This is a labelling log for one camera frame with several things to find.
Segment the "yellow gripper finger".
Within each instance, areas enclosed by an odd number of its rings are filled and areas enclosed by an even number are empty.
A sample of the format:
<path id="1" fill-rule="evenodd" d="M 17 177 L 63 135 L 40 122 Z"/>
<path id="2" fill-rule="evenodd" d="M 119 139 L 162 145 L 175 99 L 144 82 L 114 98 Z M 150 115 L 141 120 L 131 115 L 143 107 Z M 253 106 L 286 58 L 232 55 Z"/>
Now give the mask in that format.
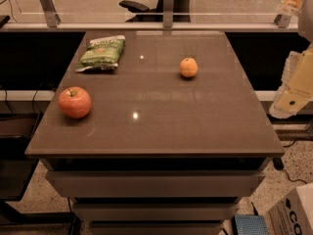
<path id="1" fill-rule="evenodd" d="M 277 12 L 281 15 L 297 16 L 303 0 L 283 0 L 277 6 Z"/>
<path id="2" fill-rule="evenodd" d="M 313 48 L 302 53 L 290 51 L 281 81 L 269 114 L 274 118 L 289 118 L 313 98 Z"/>

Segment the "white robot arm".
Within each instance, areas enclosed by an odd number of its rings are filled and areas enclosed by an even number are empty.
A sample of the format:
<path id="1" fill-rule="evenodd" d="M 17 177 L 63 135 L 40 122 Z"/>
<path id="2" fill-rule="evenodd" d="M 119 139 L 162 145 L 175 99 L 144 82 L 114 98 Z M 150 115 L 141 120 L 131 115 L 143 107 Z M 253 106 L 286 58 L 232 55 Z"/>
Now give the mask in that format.
<path id="1" fill-rule="evenodd" d="M 269 114 L 274 118 L 295 116 L 313 98 L 313 0 L 283 0 L 280 14 L 298 18 L 298 34 L 309 42 L 301 53 L 290 51 Z"/>

